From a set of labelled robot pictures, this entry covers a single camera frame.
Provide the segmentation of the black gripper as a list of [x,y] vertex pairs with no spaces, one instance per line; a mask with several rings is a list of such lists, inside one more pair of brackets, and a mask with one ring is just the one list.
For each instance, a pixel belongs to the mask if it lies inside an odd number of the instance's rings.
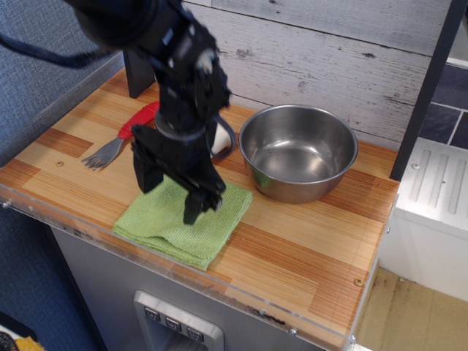
[[188,142],[173,140],[158,129],[138,124],[132,127],[133,165],[137,184],[146,194],[169,176],[185,188],[184,224],[194,224],[208,209],[222,206],[226,185],[211,161],[216,127]]

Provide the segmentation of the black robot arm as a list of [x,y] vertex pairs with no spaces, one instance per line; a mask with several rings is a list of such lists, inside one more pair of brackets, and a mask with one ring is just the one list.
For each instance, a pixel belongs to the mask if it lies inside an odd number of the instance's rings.
[[229,105],[216,40],[179,1],[72,1],[78,22],[101,48],[148,62],[159,85],[154,127],[132,128],[134,169],[143,192],[169,177],[188,192],[184,222],[222,204],[213,165],[215,134]]

